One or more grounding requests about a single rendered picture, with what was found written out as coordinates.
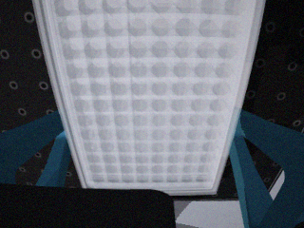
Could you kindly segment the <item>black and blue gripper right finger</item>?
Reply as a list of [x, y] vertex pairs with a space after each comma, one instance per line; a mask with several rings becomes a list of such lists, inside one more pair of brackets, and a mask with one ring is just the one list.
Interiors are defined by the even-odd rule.
[[[284, 171], [285, 180], [274, 201], [243, 136]], [[241, 109], [229, 156], [244, 228], [294, 228], [304, 221], [303, 133]]]

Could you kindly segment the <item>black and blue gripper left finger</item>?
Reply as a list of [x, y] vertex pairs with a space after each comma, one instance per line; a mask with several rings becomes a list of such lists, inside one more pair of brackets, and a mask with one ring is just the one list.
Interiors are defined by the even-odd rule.
[[58, 110], [0, 133], [0, 183], [16, 184], [16, 170], [54, 138], [46, 167], [35, 186], [64, 187], [71, 152]]

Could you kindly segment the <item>clear plastic plate lid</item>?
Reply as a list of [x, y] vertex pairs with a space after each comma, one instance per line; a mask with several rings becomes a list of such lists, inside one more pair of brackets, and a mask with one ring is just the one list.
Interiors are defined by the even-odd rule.
[[32, 0], [83, 188], [216, 195], [266, 0]]

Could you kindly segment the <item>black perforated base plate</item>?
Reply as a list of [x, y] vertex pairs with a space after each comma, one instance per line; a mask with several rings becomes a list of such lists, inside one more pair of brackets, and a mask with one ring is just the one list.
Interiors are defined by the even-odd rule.
[[[31, 0], [0, 0], [0, 133], [58, 110]], [[304, 133], [304, 0], [266, 0], [242, 109]], [[35, 185], [56, 138], [22, 164], [16, 184]], [[269, 193], [283, 169], [245, 139]], [[228, 157], [216, 195], [173, 200], [238, 200]]]

